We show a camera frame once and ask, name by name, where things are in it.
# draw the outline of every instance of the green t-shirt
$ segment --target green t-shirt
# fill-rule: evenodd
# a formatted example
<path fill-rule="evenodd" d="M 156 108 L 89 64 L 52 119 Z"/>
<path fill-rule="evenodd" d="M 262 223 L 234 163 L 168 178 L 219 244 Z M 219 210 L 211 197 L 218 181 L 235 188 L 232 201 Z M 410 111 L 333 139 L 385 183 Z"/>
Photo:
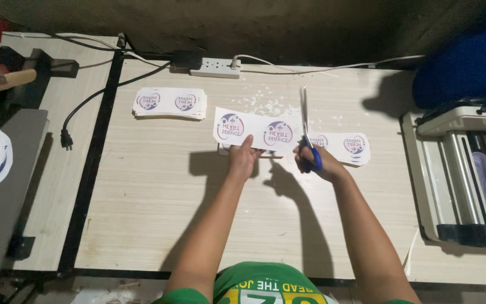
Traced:
<path fill-rule="evenodd" d="M 197 290 L 180 288 L 153 304 L 208 304 Z M 228 269 L 215 281 L 214 304 L 335 304 L 320 293 L 299 270 L 281 263 L 243 262 Z M 387 304 L 410 304 L 389 301 Z"/>

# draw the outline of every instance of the power strip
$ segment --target power strip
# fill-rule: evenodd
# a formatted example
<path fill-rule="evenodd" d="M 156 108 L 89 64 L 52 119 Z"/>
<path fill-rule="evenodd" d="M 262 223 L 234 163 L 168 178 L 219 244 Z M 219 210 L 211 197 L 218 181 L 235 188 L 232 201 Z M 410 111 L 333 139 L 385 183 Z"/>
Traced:
<path fill-rule="evenodd" d="M 232 70 L 232 59 L 206 58 L 202 59 L 199 70 L 191 70 L 192 76 L 218 77 L 239 79 L 241 75 L 241 61 L 237 60 L 237 69 Z"/>

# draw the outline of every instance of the wooden handle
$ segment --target wooden handle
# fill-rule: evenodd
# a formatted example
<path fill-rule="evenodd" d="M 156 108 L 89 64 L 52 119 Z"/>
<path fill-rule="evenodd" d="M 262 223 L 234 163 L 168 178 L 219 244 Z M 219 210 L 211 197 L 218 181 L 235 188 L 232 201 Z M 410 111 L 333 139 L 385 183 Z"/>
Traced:
<path fill-rule="evenodd" d="M 0 91 L 19 86 L 24 83 L 32 82 L 37 77 L 37 71 L 34 69 L 27 69 L 18 72 L 4 74 L 6 84 L 0 86 Z"/>

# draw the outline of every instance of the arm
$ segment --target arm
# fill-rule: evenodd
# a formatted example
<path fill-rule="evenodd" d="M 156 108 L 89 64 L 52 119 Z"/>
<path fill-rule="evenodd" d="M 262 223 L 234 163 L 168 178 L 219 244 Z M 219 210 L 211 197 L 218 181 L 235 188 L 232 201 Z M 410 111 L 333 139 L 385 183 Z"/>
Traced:
<path fill-rule="evenodd" d="M 251 148 L 252 136 L 230 149 L 230 165 L 217 197 L 189 236 L 164 293 L 192 288 L 213 301 L 213 283 L 232 227 L 243 185 L 262 151 Z"/>
<path fill-rule="evenodd" d="M 352 262 L 358 288 L 364 303 L 384 303 L 389 300 L 406 300 L 420 303 L 410 286 L 399 256 L 382 225 L 361 195 L 357 184 L 342 164 L 325 149 L 316 147 L 322 157 L 323 169 L 318 175 L 333 184 L 342 228 Z M 307 147 L 296 152 L 313 161 Z"/>

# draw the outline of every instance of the blue fabric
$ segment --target blue fabric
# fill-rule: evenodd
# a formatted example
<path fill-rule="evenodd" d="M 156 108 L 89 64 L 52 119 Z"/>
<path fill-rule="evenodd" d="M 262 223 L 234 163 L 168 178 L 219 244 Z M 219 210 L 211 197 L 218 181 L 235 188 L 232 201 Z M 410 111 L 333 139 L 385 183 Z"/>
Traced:
<path fill-rule="evenodd" d="M 464 97 L 486 97 L 486 29 L 460 37 L 429 57 L 416 73 L 412 94 L 423 109 Z"/>

